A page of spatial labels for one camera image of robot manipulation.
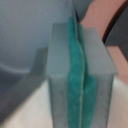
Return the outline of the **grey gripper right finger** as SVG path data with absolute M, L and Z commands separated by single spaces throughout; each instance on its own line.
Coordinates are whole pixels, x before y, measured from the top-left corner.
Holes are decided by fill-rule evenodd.
M 80 26 L 79 38 L 86 65 L 82 128 L 107 128 L 117 69 L 95 28 Z

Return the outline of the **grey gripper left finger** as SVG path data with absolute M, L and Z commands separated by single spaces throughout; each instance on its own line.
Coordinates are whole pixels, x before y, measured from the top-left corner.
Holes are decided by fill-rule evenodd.
M 54 128 L 80 128 L 83 57 L 73 18 L 53 25 L 48 49 L 49 78 Z

